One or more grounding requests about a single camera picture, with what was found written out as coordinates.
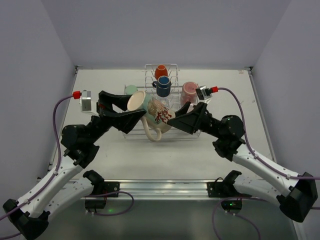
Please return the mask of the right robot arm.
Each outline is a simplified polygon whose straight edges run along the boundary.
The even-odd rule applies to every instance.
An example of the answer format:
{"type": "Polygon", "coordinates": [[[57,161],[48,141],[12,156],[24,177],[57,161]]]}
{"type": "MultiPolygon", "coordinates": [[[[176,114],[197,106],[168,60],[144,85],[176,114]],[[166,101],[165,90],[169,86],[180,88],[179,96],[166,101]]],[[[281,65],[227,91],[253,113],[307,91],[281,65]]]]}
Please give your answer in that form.
{"type": "Polygon", "coordinates": [[[168,125],[188,134],[201,131],[215,137],[212,143],[216,153],[241,165],[275,190],[275,202],[287,217],[302,223],[318,199],[316,177],[308,172],[299,174],[255,151],[245,135],[244,123],[237,115],[226,115],[218,120],[207,110],[207,104],[198,103],[192,111],[186,103],[168,125]]]}

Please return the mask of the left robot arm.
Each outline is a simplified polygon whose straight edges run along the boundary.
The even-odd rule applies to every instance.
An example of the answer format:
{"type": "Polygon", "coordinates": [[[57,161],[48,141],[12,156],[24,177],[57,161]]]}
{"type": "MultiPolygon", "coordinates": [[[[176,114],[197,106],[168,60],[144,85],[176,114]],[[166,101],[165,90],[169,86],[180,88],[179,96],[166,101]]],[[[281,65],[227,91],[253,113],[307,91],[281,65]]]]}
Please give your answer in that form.
{"type": "Polygon", "coordinates": [[[115,95],[101,91],[96,103],[96,114],[86,125],[66,125],[57,137],[57,146],[65,147],[58,153],[56,165],[31,190],[19,199],[8,199],[3,204],[5,217],[27,240],[35,240],[48,227],[49,221],[75,201],[87,197],[102,197],[104,178],[94,170],[86,171],[73,185],[65,185],[84,170],[96,157],[99,147],[95,142],[110,128],[127,134],[146,113],[144,109],[129,111],[130,95],[115,95]]]}

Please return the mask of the green plastic cup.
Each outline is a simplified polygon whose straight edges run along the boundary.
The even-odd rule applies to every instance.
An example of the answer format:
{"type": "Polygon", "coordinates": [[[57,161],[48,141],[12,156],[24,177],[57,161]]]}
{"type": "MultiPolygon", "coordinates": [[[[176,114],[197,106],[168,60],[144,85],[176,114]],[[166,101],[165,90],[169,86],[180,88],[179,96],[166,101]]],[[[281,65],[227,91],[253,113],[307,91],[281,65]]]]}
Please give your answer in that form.
{"type": "Polygon", "coordinates": [[[133,95],[134,93],[136,93],[138,91],[137,86],[135,85],[128,85],[125,87],[124,89],[124,93],[125,95],[133,95]]]}

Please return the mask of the orange cup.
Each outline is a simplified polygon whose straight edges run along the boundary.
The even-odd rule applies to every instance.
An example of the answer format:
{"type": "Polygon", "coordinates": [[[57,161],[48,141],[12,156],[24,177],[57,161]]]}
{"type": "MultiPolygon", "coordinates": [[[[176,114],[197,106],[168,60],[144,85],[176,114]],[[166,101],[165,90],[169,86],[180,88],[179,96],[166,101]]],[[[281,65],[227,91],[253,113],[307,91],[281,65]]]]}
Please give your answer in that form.
{"type": "Polygon", "coordinates": [[[168,70],[165,65],[160,64],[156,67],[155,72],[154,72],[154,77],[156,80],[158,80],[162,76],[168,76],[168,70]]]}

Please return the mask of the aluminium mounting rail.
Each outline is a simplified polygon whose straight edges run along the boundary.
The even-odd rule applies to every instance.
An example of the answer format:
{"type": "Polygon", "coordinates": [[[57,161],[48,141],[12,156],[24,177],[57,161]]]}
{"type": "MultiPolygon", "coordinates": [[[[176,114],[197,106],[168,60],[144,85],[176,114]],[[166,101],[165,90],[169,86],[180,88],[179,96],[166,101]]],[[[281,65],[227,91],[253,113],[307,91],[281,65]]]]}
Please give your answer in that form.
{"type": "Polygon", "coordinates": [[[105,180],[98,194],[128,192],[136,200],[206,200],[208,198],[257,197],[277,202],[286,197],[296,180],[276,179],[276,185],[266,180],[239,175],[231,180],[105,180]]]}

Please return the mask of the cream coral pattern mug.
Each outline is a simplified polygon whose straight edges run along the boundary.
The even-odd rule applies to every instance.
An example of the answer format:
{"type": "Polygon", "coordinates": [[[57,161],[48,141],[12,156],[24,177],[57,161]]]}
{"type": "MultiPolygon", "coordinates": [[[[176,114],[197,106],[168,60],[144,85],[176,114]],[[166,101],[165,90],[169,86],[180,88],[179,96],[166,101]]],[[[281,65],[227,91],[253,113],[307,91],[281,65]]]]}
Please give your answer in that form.
{"type": "Polygon", "coordinates": [[[172,128],[168,125],[168,121],[176,117],[172,109],[145,91],[136,91],[131,95],[127,103],[127,110],[145,110],[145,114],[140,120],[145,135],[152,142],[158,142],[162,139],[162,134],[172,128]]]}

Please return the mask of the clear glass tumbler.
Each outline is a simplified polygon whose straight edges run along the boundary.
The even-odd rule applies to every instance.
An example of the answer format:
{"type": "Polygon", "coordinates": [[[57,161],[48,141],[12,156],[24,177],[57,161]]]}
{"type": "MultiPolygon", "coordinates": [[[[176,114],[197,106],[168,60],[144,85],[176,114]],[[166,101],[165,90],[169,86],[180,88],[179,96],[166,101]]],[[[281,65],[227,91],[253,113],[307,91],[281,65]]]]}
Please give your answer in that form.
{"type": "Polygon", "coordinates": [[[168,97],[158,96],[157,99],[166,107],[170,108],[170,100],[168,97]]]}

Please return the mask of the dark blue mug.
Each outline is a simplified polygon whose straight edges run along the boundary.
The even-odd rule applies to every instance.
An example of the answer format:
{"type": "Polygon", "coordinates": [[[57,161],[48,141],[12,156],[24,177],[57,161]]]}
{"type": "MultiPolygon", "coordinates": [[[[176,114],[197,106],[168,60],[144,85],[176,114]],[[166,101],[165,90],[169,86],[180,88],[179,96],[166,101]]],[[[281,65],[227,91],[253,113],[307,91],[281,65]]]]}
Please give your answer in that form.
{"type": "Polygon", "coordinates": [[[162,98],[170,95],[171,85],[172,83],[168,76],[160,76],[157,81],[152,83],[152,86],[156,89],[156,94],[162,98]]]}

